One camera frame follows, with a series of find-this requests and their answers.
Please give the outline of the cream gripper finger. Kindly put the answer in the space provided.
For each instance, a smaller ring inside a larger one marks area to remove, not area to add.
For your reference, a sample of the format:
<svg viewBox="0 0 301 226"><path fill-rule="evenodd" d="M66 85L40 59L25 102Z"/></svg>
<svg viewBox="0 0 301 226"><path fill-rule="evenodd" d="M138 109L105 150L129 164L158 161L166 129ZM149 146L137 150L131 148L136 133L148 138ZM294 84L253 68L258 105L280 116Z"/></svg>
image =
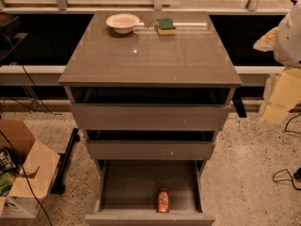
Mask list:
<svg viewBox="0 0 301 226"><path fill-rule="evenodd" d="M253 45L255 50L261 52L269 52L274 50L275 36L277 33L277 28L274 27L269 30L265 35L260 37Z"/></svg>
<svg viewBox="0 0 301 226"><path fill-rule="evenodd" d="M261 129L279 126L300 102L301 69L289 67L278 75L272 74L266 80L258 125Z"/></svg>

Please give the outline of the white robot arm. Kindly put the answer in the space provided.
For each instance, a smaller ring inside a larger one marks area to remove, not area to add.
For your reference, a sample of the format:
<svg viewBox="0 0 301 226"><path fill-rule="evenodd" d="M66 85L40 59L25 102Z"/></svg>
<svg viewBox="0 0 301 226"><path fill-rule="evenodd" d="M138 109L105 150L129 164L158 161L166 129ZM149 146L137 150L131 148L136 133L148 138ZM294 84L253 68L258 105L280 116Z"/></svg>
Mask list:
<svg viewBox="0 0 301 226"><path fill-rule="evenodd" d="M280 125L301 101L301 1L298 0L277 27L272 28L253 48L272 51L284 66L282 73L266 81L259 122L264 128Z"/></svg>

